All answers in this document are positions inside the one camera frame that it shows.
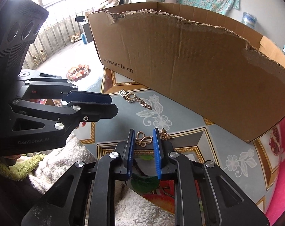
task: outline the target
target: person's hand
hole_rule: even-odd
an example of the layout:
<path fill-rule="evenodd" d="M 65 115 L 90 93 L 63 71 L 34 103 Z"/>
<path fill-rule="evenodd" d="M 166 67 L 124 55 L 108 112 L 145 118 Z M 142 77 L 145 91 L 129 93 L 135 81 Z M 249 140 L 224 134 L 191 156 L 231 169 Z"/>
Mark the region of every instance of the person's hand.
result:
<path fill-rule="evenodd" d="M 21 157 L 21 155 L 8 155 L 8 156 L 4 156 L 4 158 L 8 158 L 8 159 L 12 159 L 12 160 L 19 159 L 20 157 Z"/>

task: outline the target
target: pink cushion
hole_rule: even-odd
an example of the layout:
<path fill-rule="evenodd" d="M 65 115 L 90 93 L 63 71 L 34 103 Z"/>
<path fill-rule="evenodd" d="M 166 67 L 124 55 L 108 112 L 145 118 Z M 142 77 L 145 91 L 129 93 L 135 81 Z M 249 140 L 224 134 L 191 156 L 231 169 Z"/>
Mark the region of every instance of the pink cushion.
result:
<path fill-rule="evenodd" d="M 283 152 L 281 152 L 282 162 L 280 164 L 276 188 L 270 206 L 266 212 L 266 216 L 268 217 L 271 225 L 285 210 L 285 119 L 280 122 L 280 131 L 283 148 Z"/>

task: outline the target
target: floor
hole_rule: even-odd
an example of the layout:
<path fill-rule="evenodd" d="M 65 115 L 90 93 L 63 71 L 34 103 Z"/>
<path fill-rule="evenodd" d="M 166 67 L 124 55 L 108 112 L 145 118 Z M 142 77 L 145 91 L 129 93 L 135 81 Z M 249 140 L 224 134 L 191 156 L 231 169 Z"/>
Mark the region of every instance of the floor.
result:
<path fill-rule="evenodd" d="M 68 44 L 56 54 L 50 56 L 38 67 L 38 71 L 56 76 L 66 76 L 71 67 L 78 64 L 88 64 L 91 72 L 85 78 L 73 82 L 81 91 L 100 92 L 101 82 L 104 74 L 104 66 L 98 58 L 93 42 L 86 45 L 80 40 Z"/>

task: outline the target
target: butterfly pendant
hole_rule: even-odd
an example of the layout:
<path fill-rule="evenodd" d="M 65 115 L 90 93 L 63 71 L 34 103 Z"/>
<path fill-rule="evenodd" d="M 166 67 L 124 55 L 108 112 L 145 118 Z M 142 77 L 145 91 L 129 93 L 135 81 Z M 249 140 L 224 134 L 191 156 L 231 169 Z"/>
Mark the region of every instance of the butterfly pendant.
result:
<path fill-rule="evenodd" d="M 165 130 L 164 128 L 162 129 L 162 131 L 161 131 L 161 133 L 159 134 L 159 136 L 160 136 L 160 139 L 162 139 L 162 140 L 164 140 L 164 141 L 173 138 L 171 135 L 169 135 L 169 134 L 166 132 L 166 130 Z"/>

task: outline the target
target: cardboard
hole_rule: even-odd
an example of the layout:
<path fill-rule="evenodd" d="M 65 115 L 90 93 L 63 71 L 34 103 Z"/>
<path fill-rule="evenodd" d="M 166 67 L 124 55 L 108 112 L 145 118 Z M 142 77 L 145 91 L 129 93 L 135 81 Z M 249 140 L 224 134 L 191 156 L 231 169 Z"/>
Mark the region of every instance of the cardboard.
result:
<path fill-rule="evenodd" d="M 226 16 L 172 3 L 88 15 L 102 64 L 251 142 L 285 117 L 285 56 Z"/>

